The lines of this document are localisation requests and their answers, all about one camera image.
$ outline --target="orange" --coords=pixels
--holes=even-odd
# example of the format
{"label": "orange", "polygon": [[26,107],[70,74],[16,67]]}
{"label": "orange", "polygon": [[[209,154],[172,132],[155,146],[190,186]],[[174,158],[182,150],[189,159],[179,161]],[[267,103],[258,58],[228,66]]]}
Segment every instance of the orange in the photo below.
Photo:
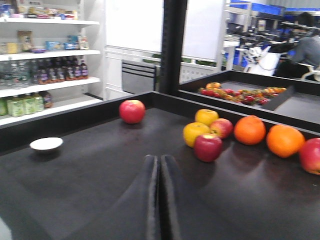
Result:
{"label": "orange", "polygon": [[194,121],[210,126],[210,124],[212,124],[212,122],[218,118],[219,114],[214,110],[199,109],[194,116]]}
{"label": "orange", "polygon": [[266,136],[266,144],[271,152],[281,158],[297,153],[305,143],[303,134],[292,126],[274,125]]}
{"label": "orange", "polygon": [[255,115],[241,118],[234,126],[234,137],[242,144],[255,145],[266,136],[264,122]]}
{"label": "orange", "polygon": [[209,82],[205,85],[206,89],[218,89],[221,87],[220,82]]}
{"label": "orange", "polygon": [[195,145],[196,137],[201,134],[209,134],[210,128],[202,122],[192,122],[183,128],[183,139],[190,148]]}

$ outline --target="white shelf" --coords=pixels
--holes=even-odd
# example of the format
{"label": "white shelf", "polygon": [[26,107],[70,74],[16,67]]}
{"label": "white shelf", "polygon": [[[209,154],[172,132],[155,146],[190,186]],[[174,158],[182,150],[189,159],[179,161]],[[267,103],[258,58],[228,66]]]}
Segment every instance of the white shelf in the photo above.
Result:
{"label": "white shelf", "polygon": [[21,89],[12,89],[12,88],[1,89],[0,88],[0,98],[20,95],[20,94],[41,92],[41,91],[52,90],[52,89],[62,89],[62,88],[74,87],[74,86],[85,85],[85,84],[93,84],[98,82],[100,82],[99,78],[89,77],[88,79],[81,79],[81,80],[48,83],[45,85],[40,85],[40,84],[32,85],[32,86],[24,87]]}
{"label": "white shelf", "polygon": [[97,55],[99,50],[64,50],[64,51],[46,51],[44,53],[23,52],[16,54],[0,55],[0,61],[23,60],[23,59],[45,59],[63,56],[82,56],[82,55]]}
{"label": "white shelf", "polygon": [[25,24],[70,24],[87,27],[92,25],[100,25],[98,21],[85,20],[61,20],[61,19],[39,19],[39,18],[14,18],[0,17],[0,23],[25,23]]}
{"label": "white shelf", "polygon": [[82,95],[80,97],[76,97],[68,100],[53,102],[53,107],[46,108],[43,111],[36,112],[34,114],[24,115],[20,117],[12,117],[10,115],[0,116],[0,126],[16,123],[23,120],[33,119],[41,116],[46,116],[49,114],[59,113],[66,110],[89,106],[89,105],[100,103],[100,102],[102,102],[102,100],[91,97],[91,96]]}

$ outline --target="person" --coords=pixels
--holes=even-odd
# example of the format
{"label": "person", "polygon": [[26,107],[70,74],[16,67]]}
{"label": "person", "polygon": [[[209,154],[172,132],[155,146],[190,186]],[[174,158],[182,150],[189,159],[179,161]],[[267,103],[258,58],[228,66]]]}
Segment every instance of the person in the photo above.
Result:
{"label": "person", "polygon": [[[297,17],[297,23],[308,27],[314,26],[314,18],[307,12],[301,13]],[[282,78],[301,78],[303,74],[309,72],[309,68],[302,64],[312,65],[315,69],[320,65],[320,36],[319,31],[314,31],[312,35],[302,37],[293,49],[295,54],[291,60],[281,62],[275,70],[273,76]]]}

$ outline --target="white cabinet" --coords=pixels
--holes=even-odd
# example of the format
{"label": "white cabinet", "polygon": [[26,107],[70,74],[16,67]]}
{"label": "white cabinet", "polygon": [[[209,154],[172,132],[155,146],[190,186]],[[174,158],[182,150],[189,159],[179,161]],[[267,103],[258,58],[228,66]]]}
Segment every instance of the white cabinet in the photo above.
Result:
{"label": "white cabinet", "polygon": [[[99,1],[90,2],[91,5],[94,5]],[[103,99],[103,95],[99,92],[95,91],[92,93],[90,91],[90,89],[101,89],[101,92],[103,92],[103,83],[101,81],[103,73],[95,67],[97,62],[100,63],[102,58],[101,52],[103,50],[103,44],[97,44],[96,40],[96,36],[98,36],[101,31],[100,21],[88,19],[90,15],[85,13],[85,11],[88,10],[91,12],[92,9],[85,5],[84,0],[43,0],[43,4],[45,7],[49,8],[77,10],[78,20],[0,17],[0,43],[17,43],[17,31],[32,31],[32,40],[35,47],[44,47],[46,41],[66,43],[68,35],[82,35],[88,37],[90,49],[47,51],[45,53],[23,52],[17,54],[4,54],[0,55],[0,64],[1,61],[8,61],[9,59],[29,60],[78,56],[78,58],[85,59],[90,77],[89,79],[82,80],[56,82],[45,85],[31,85],[21,89],[11,89],[6,86],[0,86],[0,98],[17,94],[49,91],[53,99],[53,107],[47,108],[42,112],[21,117],[11,117],[9,115],[1,116],[0,126],[91,105],[101,102]],[[86,29],[90,29],[89,35],[87,35]]]}

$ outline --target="white bowl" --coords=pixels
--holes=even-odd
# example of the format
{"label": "white bowl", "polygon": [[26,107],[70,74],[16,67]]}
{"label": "white bowl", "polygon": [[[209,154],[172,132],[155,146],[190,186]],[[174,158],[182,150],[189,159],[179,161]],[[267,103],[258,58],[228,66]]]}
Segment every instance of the white bowl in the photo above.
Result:
{"label": "white bowl", "polygon": [[45,137],[31,142],[30,148],[37,152],[47,153],[56,150],[63,142],[64,141],[59,137]]}

